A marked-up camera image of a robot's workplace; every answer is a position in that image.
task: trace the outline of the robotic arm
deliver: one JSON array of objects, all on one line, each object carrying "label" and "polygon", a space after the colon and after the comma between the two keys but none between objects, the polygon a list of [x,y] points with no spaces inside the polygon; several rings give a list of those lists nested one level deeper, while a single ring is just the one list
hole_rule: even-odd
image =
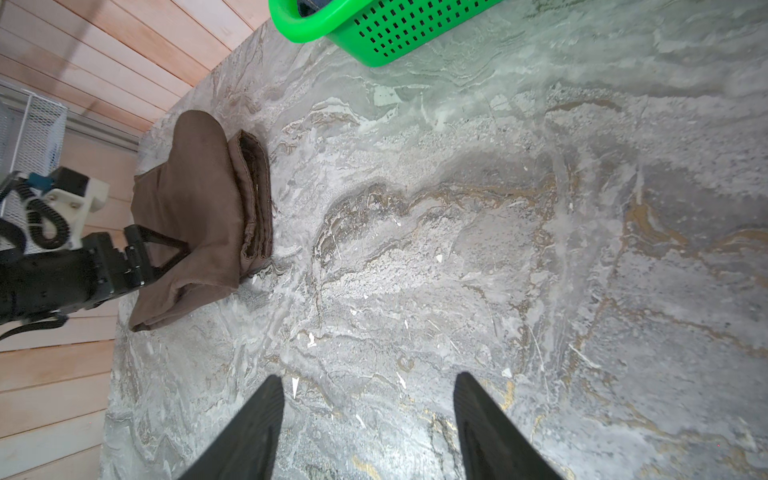
[{"label": "robotic arm", "polygon": [[[23,323],[0,340],[58,328],[68,314],[150,285],[189,255],[185,242],[139,225],[124,229],[124,252],[114,248],[107,232],[81,238],[86,216],[104,206],[108,191],[106,183],[63,167],[48,177],[32,174],[27,178],[14,172],[0,185],[0,205],[16,192],[28,225],[25,233],[0,219],[0,240],[12,245],[0,250],[0,325],[14,320]],[[45,251],[27,254],[28,238]],[[163,265],[153,266],[147,243],[178,252]]]}]

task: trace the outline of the wooden plank wall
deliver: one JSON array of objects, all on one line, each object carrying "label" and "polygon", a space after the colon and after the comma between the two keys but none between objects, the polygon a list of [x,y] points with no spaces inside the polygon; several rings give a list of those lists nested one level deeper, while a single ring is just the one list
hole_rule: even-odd
[{"label": "wooden plank wall", "polygon": [[0,78],[144,132],[269,17],[267,0],[0,0]]},{"label": "wooden plank wall", "polygon": [[[89,231],[124,247],[136,154],[67,130],[61,165],[110,184]],[[0,342],[0,478],[95,480],[107,408],[118,302],[80,311],[60,329]],[[3,333],[17,323],[0,326]]]}]

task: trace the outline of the brown folded pants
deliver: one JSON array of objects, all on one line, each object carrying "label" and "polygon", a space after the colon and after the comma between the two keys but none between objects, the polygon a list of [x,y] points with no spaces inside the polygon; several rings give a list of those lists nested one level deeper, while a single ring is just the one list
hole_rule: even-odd
[{"label": "brown folded pants", "polygon": [[[191,253],[139,291],[133,331],[223,299],[272,254],[269,163],[253,135],[239,131],[227,143],[216,119],[184,112],[168,162],[135,180],[134,222],[189,243]],[[175,253],[152,244],[149,251],[155,265]]]}]

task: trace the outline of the white wire mesh basket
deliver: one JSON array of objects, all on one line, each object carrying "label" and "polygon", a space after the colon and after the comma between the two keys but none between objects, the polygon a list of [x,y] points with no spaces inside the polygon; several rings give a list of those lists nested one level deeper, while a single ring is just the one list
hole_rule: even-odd
[{"label": "white wire mesh basket", "polygon": [[[23,113],[0,103],[0,180],[16,170],[27,175],[45,176],[58,167],[68,109],[32,92],[25,93],[28,99]],[[27,230],[27,216],[16,195],[8,195],[5,199],[0,207],[0,217]],[[0,250],[10,246],[2,241]],[[41,249],[29,243],[28,252],[39,251]]]}]

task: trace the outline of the gray marble surface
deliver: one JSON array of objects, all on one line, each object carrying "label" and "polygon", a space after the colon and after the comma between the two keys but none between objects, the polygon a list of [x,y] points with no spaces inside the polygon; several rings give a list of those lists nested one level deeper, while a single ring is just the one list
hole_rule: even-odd
[{"label": "gray marble surface", "polygon": [[274,478],[463,478],[462,370],[563,478],[768,478],[767,3],[506,0],[377,69],[268,22],[141,170],[191,108],[268,147],[274,261],[123,302],[102,478],[177,478],[271,373]]}]

